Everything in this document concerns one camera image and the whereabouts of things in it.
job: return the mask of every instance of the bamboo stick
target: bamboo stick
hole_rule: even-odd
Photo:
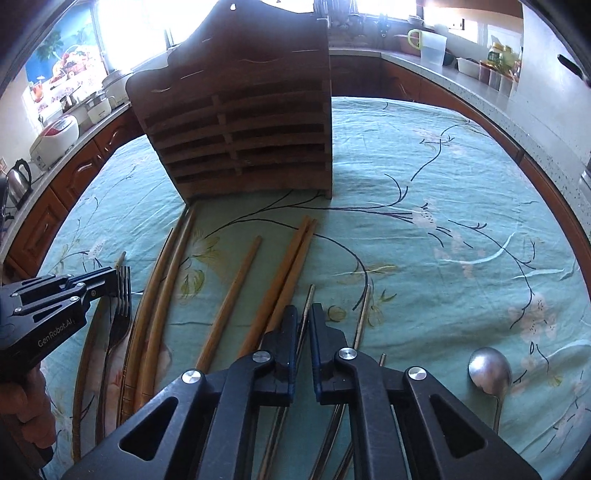
[[[122,252],[115,268],[120,266],[125,260],[125,252]],[[78,373],[76,375],[76,384],[74,386],[74,402],[72,404],[72,458],[74,463],[80,461],[82,453],[80,451],[80,422],[82,421],[82,400],[84,396],[84,389],[86,386],[86,376],[88,373],[88,365],[90,364],[90,357],[92,355],[92,347],[95,344],[96,335],[99,331],[100,319],[103,318],[105,312],[109,309],[109,299],[101,297],[96,306],[92,320],[86,333],[84,346],[82,347],[82,354],[80,356],[80,363],[78,364]]]
[[[240,294],[240,290],[242,289],[242,285],[246,279],[246,274],[252,265],[252,261],[256,256],[256,252],[261,245],[261,241],[262,237],[260,235],[254,239],[250,250],[242,261],[240,269],[236,273],[236,277],[234,277],[232,285],[230,285],[230,289],[228,290],[226,298],[222,302],[222,306],[220,307],[217,316],[212,323],[212,328],[209,332],[209,336],[207,337],[207,341],[205,342],[205,345],[203,345],[203,349],[201,350],[201,354],[197,360],[196,369],[201,370],[201,372],[207,373],[209,367],[212,364],[213,356],[215,355],[217,346],[220,342],[220,339],[222,338],[223,330],[228,322],[228,319],[230,318],[230,315],[232,314],[232,310],[234,309],[234,305],[236,304],[236,300],[238,299],[238,295]]]
[[[166,241],[154,264],[154,269],[144,288],[142,299],[135,313],[135,321],[129,336],[129,342],[125,351],[125,360],[122,370],[121,390],[119,391],[119,406],[117,415],[117,426],[125,422],[134,414],[135,389],[138,381],[139,366],[144,351],[144,343],[150,320],[152,318],[154,300],[160,289],[160,282],[164,276],[164,269],[169,263],[170,255],[177,243],[178,233],[183,226],[183,219],[187,214],[188,207],[183,213],[172,231],[168,234]]]
[[[189,213],[186,215],[183,229],[180,234],[178,244],[175,247],[172,260],[168,266],[166,279],[162,284],[162,290],[158,295],[156,307],[154,308],[154,318],[150,327],[150,335],[148,337],[148,346],[146,348],[143,369],[139,372],[138,388],[135,392],[134,410],[138,411],[141,407],[146,405],[154,396],[154,383],[156,378],[156,369],[158,367],[158,356],[160,354],[160,345],[162,343],[162,333],[166,323],[168,307],[170,305],[170,297],[173,293],[173,288],[176,283],[178,268],[183,260],[187,240],[191,231],[193,230],[193,223],[197,210],[195,206],[191,207]]]
[[[267,324],[267,329],[265,330],[266,332],[272,332],[277,327],[279,327],[281,319],[283,318],[283,311],[293,298],[297,281],[300,278],[301,269],[304,267],[306,255],[308,254],[308,249],[310,248],[310,243],[312,242],[312,237],[314,236],[316,224],[317,221],[312,220],[309,223],[306,232],[304,233],[304,238],[301,241],[300,248],[298,249],[293,265],[291,266],[291,270],[287,275],[283,289],[281,290],[279,298],[277,299],[277,303],[275,304],[275,309],[273,310],[269,323]]]
[[[302,238],[310,221],[310,217],[305,216],[300,224],[300,227],[296,230],[293,237],[291,238],[291,242],[287,247],[287,251],[285,252],[285,256],[283,257],[279,268],[277,269],[277,273],[275,273],[275,277],[271,282],[271,286],[267,290],[267,293],[265,293],[261,305],[255,313],[255,318],[252,322],[251,328],[248,330],[246,338],[242,343],[242,347],[238,352],[238,358],[257,349],[259,341],[261,340],[261,336],[265,332],[269,317],[273,313],[273,309],[275,308],[279,294],[283,289],[283,285],[285,284],[285,279],[291,270],[291,266],[293,265],[293,262],[296,258],[297,251],[299,250]]]

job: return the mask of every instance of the electric kettle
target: electric kettle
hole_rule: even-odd
[[[21,166],[25,167],[28,178],[25,177],[20,170]],[[32,192],[31,180],[32,175],[29,164],[22,158],[17,160],[13,168],[8,171],[8,196],[14,203],[14,206],[17,208],[17,210],[24,205]]]

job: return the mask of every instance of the metal spoon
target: metal spoon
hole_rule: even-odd
[[[496,397],[495,419],[492,429],[499,433],[499,419],[503,401],[511,385],[511,366],[505,355],[489,346],[474,351],[468,362],[472,382],[484,393]]]

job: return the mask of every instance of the plastic pitcher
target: plastic pitcher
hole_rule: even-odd
[[[418,44],[414,44],[413,40],[416,37],[411,37],[415,32],[418,32]],[[425,32],[418,28],[413,28],[408,32],[408,43],[414,48],[421,51],[421,65],[426,67],[441,67],[443,65],[443,57],[445,56],[445,45],[447,37],[438,35],[436,33]]]

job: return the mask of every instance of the fork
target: fork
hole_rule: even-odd
[[[109,358],[115,348],[125,339],[131,327],[131,269],[128,266],[119,267],[117,277],[117,304],[109,331],[109,345],[107,346],[105,355],[105,364],[100,381],[100,393],[96,410],[95,440],[97,445],[105,438],[106,376]]]

